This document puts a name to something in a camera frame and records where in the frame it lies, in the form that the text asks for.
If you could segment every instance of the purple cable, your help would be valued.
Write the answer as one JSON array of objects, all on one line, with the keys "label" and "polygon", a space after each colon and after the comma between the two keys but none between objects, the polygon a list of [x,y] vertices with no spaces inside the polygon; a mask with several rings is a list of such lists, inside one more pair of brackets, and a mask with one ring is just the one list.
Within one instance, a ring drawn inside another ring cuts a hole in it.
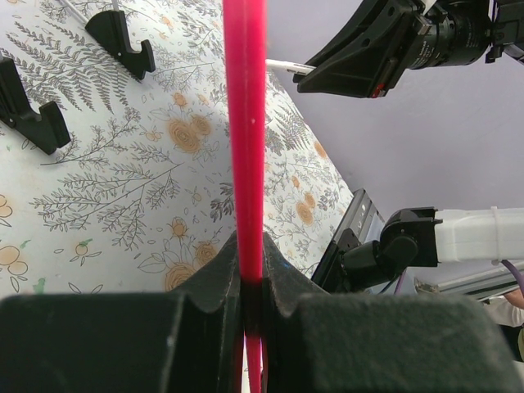
[{"label": "purple cable", "polygon": [[406,270],[404,272],[402,272],[402,274],[400,275],[399,281],[396,282],[395,292],[393,292],[395,295],[398,295],[400,293],[400,288],[402,287],[402,282],[404,282],[404,277],[406,276]]},{"label": "purple cable", "polygon": [[508,260],[501,260],[500,263],[503,264],[515,277],[515,279],[517,280],[517,284],[521,288],[521,292],[524,295],[524,276],[522,276],[521,272],[518,271],[515,265],[509,262]]}]

